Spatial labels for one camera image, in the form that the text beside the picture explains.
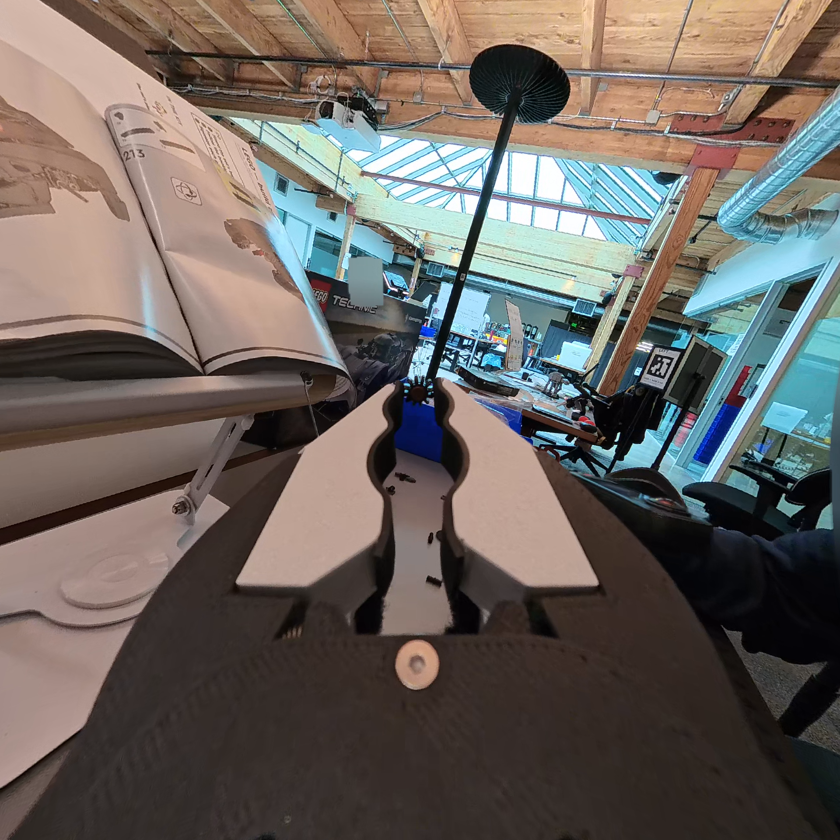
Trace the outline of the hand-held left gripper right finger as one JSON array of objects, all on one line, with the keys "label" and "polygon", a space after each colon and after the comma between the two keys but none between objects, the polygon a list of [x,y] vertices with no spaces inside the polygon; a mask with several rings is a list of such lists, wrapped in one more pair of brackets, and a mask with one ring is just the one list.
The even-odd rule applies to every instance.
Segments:
[{"label": "hand-held left gripper right finger", "polygon": [[434,384],[444,498],[441,569],[455,632],[477,632],[503,603],[600,588],[537,452],[503,416],[446,379]]}]

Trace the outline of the person's right forearm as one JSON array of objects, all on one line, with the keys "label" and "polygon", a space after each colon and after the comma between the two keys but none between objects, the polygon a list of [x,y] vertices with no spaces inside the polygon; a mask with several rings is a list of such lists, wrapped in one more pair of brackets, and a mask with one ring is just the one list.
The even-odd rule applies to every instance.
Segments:
[{"label": "person's right forearm", "polygon": [[705,538],[653,542],[650,549],[695,611],[740,633],[750,653],[799,665],[838,660],[833,530],[769,541],[711,528]]}]

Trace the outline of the black office chair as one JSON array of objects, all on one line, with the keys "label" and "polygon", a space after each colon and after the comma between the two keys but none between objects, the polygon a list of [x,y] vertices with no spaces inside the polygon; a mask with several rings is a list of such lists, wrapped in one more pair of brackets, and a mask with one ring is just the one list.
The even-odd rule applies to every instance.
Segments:
[{"label": "black office chair", "polygon": [[800,479],[768,465],[730,468],[756,483],[757,493],[751,495],[720,482],[695,482],[681,491],[684,497],[702,504],[714,527],[772,540],[815,530],[823,510],[831,504],[829,468]]}]

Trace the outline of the silver ventilation duct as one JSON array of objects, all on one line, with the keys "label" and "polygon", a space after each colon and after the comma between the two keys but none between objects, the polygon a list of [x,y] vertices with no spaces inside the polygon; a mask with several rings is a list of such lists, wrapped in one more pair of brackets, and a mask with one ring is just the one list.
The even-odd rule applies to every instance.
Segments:
[{"label": "silver ventilation duct", "polygon": [[775,245],[784,237],[816,240],[838,219],[837,210],[803,208],[771,215],[762,207],[791,186],[839,144],[839,90],[788,139],[777,154],[719,209],[717,224],[728,235]]}]

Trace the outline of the black lego set box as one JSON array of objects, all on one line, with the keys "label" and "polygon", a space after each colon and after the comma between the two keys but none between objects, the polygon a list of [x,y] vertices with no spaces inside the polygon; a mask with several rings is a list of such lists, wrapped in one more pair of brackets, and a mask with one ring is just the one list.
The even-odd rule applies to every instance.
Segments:
[{"label": "black lego set box", "polygon": [[426,309],[415,300],[384,296],[378,307],[361,308],[350,299],[348,284],[307,270],[332,339],[350,374],[336,384],[328,403],[349,410],[410,371]]}]

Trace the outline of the wooden background table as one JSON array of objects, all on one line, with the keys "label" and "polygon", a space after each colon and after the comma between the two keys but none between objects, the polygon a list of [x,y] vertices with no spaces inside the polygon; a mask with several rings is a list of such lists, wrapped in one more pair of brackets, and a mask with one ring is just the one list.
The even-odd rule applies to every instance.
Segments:
[{"label": "wooden background table", "polygon": [[586,447],[598,445],[601,441],[594,426],[581,427],[580,423],[547,403],[527,403],[521,408],[520,435],[532,438],[537,433],[560,435]]}]

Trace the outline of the grey chair seat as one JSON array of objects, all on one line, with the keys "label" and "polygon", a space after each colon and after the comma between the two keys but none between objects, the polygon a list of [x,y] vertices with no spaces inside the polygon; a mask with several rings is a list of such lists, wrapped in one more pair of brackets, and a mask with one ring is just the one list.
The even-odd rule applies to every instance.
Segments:
[{"label": "grey chair seat", "polygon": [[605,476],[627,489],[653,498],[667,498],[684,507],[685,501],[675,486],[659,471],[647,467],[613,471]]}]

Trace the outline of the printed white instruction sheet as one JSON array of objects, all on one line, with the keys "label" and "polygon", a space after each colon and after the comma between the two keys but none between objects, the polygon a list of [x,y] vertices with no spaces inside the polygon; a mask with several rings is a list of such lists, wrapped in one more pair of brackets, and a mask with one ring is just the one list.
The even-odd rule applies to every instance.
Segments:
[{"label": "printed white instruction sheet", "polygon": [[243,140],[199,111],[190,111],[196,135],[229,190],[277,217],[277,208],[253,151]]}]

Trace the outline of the whiteboard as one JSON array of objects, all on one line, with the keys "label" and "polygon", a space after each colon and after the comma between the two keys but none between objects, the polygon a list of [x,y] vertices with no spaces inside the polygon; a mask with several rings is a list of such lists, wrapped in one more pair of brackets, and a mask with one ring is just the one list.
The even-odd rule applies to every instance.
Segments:
[{"label": "whiteboard", "polygon": [[[453,285],[442,282],[432,309],[431,318],[443,321]],[[451,332],[475,338],[485,323],[490,294],[466,287],[463,289],[451,325]]]}]

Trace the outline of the black flat case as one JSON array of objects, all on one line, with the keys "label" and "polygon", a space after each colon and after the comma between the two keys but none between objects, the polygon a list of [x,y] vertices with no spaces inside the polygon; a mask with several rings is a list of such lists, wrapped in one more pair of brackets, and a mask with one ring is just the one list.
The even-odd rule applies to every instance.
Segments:
[{"label": "black flat case", "polygon": [[502,380],[498,375],[474,367],[458,366],[456,372],[463,382],[474,390],[495,396],[514,397],[520,389]]}]

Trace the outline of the white ceiling projector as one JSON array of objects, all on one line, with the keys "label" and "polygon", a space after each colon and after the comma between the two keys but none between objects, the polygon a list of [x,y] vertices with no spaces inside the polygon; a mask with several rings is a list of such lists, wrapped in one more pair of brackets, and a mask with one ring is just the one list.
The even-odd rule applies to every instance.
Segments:
[{"label": "white ceiling projector", "polygon": [[376,153],[382,142],[378,123],[370,120],[362,108],[339,100],[321,100],[316,109],[316,124],[349,151]]}]

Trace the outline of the white book stand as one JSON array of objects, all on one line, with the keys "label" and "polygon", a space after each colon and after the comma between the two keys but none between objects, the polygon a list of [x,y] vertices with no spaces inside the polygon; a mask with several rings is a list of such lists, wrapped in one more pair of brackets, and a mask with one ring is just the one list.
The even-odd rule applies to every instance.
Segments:
[{"label": "white book stand", "polygon": [[184,500],[165,491],[2,546],[2,786],[84,726],[133,620],[226,512],[205,499],[249,416],[319,401],[340,377],[305,365],[291,373],[2,387],[3,445],[224,420]]}]

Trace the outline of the black white marker sign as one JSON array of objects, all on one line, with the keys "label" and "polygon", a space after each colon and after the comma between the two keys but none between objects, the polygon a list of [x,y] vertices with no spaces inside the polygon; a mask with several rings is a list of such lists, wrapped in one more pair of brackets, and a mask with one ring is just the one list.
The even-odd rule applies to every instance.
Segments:
[{"label": "black white marker sign", "polygon": [[648,354],[637,384],[649,390],[665,393],[675,379],[684,350],[655,345]]}]

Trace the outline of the blue plastic bin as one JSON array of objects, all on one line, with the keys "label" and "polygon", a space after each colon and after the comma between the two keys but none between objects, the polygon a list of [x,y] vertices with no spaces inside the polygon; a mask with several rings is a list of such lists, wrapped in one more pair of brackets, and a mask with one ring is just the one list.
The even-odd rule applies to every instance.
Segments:
[{"label": "blue plastic bin", "polygon": [[[514,432],[524,435],[519,407],[502,405],[482,396],[476,396],[475,401],[501,417]],[[395,448],[440,463],[442,447],[443,430],[437,423],[434,405],[405,402],[402,425],[395,433]]]}]

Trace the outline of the stacked blue storage bins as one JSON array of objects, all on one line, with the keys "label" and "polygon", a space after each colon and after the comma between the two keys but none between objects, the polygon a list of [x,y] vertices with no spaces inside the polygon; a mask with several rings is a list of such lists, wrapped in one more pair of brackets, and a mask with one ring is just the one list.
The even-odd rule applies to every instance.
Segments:
[{"label": "stacked blue storage bins", "polygon": [[742,404],[723,403],[702,438],[692,461],[708,466],[740,413]]}]

